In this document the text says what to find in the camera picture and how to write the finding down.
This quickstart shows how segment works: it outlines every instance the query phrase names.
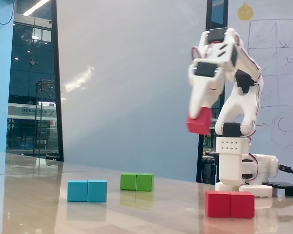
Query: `green block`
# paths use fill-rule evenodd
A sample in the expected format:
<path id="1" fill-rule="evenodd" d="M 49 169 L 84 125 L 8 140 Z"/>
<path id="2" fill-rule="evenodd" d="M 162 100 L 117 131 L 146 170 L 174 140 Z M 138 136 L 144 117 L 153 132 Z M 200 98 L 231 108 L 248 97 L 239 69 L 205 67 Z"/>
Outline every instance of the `green block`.
<path id="1" fill-rule="evenodd" d="M 122 173 L 121 174 L 121 190 L 136 190 L 137 174 Z"/>
<path id="2" fill-rule="evenodd" d="M 151 192 L 154 189 L 154 174 L 137 174 L 137 191 Z"/>

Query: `whiteboard drawing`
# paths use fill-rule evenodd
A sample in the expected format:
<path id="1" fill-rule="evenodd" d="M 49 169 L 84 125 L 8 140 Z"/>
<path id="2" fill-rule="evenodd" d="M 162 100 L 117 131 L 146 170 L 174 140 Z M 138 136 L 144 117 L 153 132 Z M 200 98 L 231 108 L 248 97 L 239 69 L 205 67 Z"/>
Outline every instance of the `whiteboard drawing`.
<path id="1" fill-rule="evenodd" d="M 248 52 L 261 66 L 265 84 L 258 136 L 270 131 L 274 145 L 293 151 L 293 19 L 250 21 Z"/>

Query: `red cable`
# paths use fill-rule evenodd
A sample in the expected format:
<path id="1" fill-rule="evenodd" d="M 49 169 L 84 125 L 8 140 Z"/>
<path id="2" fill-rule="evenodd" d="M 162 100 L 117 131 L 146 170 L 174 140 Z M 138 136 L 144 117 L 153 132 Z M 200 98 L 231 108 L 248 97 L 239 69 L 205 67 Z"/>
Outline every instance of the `red cable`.
<path id="1" fill-rule="evenodd" d="M 245 136 L 246 138 L 249 139 L 250 143 L 251 143 L 251 141 L 252 141 L 251 136 L 253 136 L 255 133 L 256 133 L 256 129 L 254 130 L 254 132 L 253 132 L 251 135 L 249 135 L 249 136 Z"/>
<path id="2" fill-rule="evenodd" d="M 256 162 L 256 164 L 257 164 L 257 171 L 256 171 L 256 175 L 255 175 L 255 177 L 254 178 L 252 178 L 252 179 L 249 179 L 249 181 L 251 181 L 251 180 L 255 180 L 256 179 L 256 177 L 258 176 L 258 161 L 257 161 L 257 159 L 254 157 L 254 155 L 252 155 L 251 153 L 249 153 L 249 155 L 255 160 L 255 162 Z"/>
<path id="3" fill-rule="evenodd" d="M 256 64 L 256 62 L 254 62 L 251 58 L 250 58 L 250 56 L 241 48 L 241 50 L 243 51 L 243 53 L 249 58 L 249 60 L 256 66 L 256 68 L 257 68 L 257 70 L 259 70 L 259 68 L 258 68 L 258 66 L 257 66 L 257 64 Z"/>
<path id="4" fill-rule="evenodd" d="M 257 109 L 256 109 L 256 116 L 258 114 L 258 110 L 259 110 L 259 94 L 260 94 L 260 85 L 258 84 L 258 93 L 257 93 Z"/>
<path id="5" fill-rule="evenodd" d="M 195 52 L 195 51 L 199 54 L 199 58 L 195 58 L 195 57 L 194 57 L 194 52 Z M 198 49 L 197 46 L 192 47 L 191 54 L 192 54 L 192 60 L 200 59 L 200 58 L 202 57 L 202 56 L 201 56 L 201 53 L 200 53 L 200 51 L 199 51 L 199 49 Z"/>
<path id="6" fill-rule="evenodd" d="M 220 41 L 216 40 L 216 41 L 213 41 L 211 44 L 209 44 L 209 46 L 207 47 L 206 51 L 205 51 L 205 55 L 204 55 L 204 58 L 206 59 L 207 58 L 207 51 L 214 45 L 214 44 L 218 44 L 218 43 L 221 43 Z"/>

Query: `blue wall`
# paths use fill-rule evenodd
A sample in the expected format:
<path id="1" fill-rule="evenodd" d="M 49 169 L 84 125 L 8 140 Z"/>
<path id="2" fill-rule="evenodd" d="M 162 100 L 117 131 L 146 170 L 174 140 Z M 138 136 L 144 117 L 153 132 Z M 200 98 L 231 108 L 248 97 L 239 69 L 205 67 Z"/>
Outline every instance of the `blue wall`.
<path id="1" fill-rule="evenodd" d="M 13 0 L 0 0 L 0 22 L 7 23 L 13 13 Z M 0 25 L 0 152 L 5 152 L 10 83 L 13 20 Z"/>

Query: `yellow sticker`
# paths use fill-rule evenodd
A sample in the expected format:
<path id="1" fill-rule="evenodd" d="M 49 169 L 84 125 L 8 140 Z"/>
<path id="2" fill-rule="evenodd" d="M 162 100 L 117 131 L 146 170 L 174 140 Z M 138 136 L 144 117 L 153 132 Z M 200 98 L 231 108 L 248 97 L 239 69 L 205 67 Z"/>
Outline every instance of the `yellow sticker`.
<path id="1" fill-rule="evenodd" d="M 253 16 L 253 9 L 247 3 L 243 3 L 239 8 L 238 16 L 240 20 L 250 20 Z"/>

